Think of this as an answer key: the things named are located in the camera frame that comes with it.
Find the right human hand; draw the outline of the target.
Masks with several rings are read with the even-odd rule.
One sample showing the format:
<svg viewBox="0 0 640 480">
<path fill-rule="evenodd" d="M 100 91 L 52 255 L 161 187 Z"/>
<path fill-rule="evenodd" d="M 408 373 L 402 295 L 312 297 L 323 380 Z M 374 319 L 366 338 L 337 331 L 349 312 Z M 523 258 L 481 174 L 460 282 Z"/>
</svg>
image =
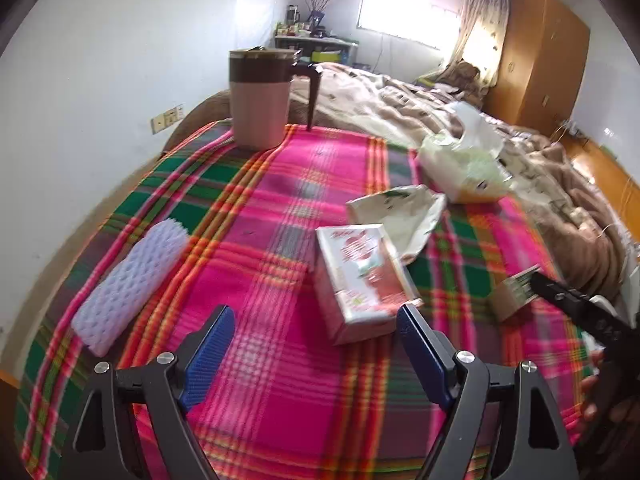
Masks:
<svg viewBox="0 0 640 480">
<path fill-rule="evenodd" d="M 588 425 L 599 413 L 598 404 L 594 402 L 596 400 L 595 391 L 600 392 L 602 388 L 599 386 L 600 381 L 602 379 L 602 373 L 600 372 L 600 368 L 602 367 L 605 361 L 605 350 L 599 349 L 594 350 L 590 354 L 591 364 L 599 370 L 597 374 L 590 375 L 582 380 L 580 383 L 580 388 L 582 389 L 582 405 L 580 406 L 579 413 L 579 425 L 586 426 Z M 627 402 L 620 401 L 616 405 L 611 408 L 610 414 L 608 417 L 611 422 L 614 424 L 619 424 L 626 417 L 626 411 L 628 410 Z"/>
</svg>

